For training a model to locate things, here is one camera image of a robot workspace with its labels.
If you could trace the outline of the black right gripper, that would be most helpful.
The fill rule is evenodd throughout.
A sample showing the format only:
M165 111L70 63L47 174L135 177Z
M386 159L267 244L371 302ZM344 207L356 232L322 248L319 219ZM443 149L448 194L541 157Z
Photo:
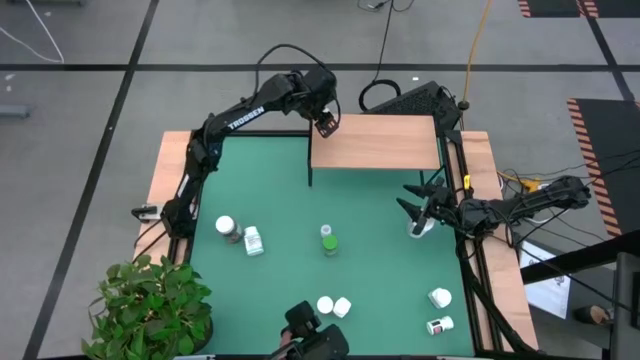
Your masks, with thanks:
M459 211L454 193L443 183L443 178L437 178L434 183L403 186L406 191L417 197L426 197L427 202L424 209L401 198L397 198L396 202L407 213L412 223L424 223L428 217L453 228L459 228Z

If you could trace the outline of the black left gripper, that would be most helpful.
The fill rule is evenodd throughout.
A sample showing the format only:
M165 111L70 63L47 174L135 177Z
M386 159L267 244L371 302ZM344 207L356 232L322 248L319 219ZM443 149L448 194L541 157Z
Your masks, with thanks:
M318 116L327 104L336 98L337 78L333 72L324 67L315 67L303 76L303 83L309 94L304 101L304 109L311 116ZM339 127L339 121L329 111L318 118L315 127L321 137L327 138Z

